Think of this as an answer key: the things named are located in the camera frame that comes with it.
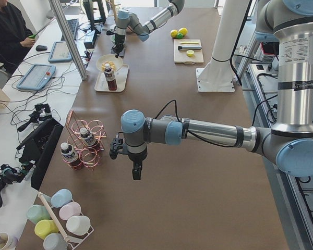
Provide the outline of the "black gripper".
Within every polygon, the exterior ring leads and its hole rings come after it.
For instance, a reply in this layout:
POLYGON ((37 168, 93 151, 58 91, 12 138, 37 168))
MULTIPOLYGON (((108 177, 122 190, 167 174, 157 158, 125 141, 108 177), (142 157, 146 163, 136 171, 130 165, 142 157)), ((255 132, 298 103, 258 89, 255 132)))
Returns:
POLYGON ((129 159, 134 163, 132 169, 132 175, 134 180, 141 180, 142 163, 146 159, 147 155, 148 155, 147 148, 145 148, 142 152, 139 153, 128 152, 129 159))
POLYGON ((119 57, 119 54, 123 55, 125 53, 125 37, 125 35, 115 34, 115 45, 113 47, 116 58, 119 57))

